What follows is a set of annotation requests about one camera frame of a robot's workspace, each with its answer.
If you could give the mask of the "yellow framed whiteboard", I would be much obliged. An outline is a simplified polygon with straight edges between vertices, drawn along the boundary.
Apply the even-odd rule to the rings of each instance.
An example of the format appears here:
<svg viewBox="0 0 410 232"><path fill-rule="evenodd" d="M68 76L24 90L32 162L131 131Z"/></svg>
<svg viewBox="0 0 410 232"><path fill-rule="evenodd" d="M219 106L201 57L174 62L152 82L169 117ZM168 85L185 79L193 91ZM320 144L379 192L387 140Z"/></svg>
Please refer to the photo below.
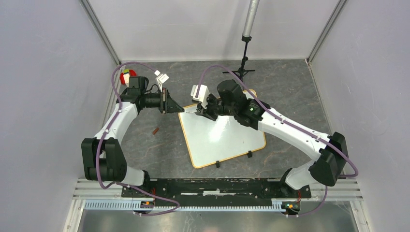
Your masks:
<svg viewBox="0 0 410 232"><path fill-rule="evenodd" d="M191 163L200 169L266 146L265 134L240 125L233 116L219 116L215 121L196 115L196 104L179 113L179 121Z"/></svg>

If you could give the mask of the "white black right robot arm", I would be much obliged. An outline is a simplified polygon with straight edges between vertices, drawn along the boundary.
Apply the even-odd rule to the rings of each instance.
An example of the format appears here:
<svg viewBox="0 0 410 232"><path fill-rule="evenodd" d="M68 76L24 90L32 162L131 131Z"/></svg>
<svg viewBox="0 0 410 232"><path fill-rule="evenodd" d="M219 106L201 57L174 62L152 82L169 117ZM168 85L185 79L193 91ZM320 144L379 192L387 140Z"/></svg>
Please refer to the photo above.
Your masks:
<svg viewBox="0 0 410 232"><path fill-rule="evenodd" d="M274 135L310 157L309 162L283 175L279 184L283 196L292 197L302 187L315 182L328 187L336 184L348 157L344 135L314 131L280 115L269 104L256 100L254 94L247 97L233 79L220 82L217 90L218 98L205 85L192 87L198 116L213 121L220 116L233 116L240 125Z"/></svg>

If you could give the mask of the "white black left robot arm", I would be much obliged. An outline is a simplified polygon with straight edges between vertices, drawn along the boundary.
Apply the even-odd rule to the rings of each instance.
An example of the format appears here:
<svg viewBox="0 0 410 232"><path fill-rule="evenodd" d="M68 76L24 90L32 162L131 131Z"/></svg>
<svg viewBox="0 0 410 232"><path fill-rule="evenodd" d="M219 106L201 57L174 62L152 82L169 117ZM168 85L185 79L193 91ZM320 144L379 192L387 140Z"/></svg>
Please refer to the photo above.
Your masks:
<svg viewBox="0 0 410 232"><path fill-rule="evenodd" d="M120 94L115 109L103 128L92 138L81 143L85 178L92 181L111 181L133 185L140 197L148 196L152 184L147 172L127 165L120 144L124 135L141 110L157 108L162 114L182 113L184 108L172 99L168 89L159 87L149 92L148 79L131 76L127 88Z"/></svg>

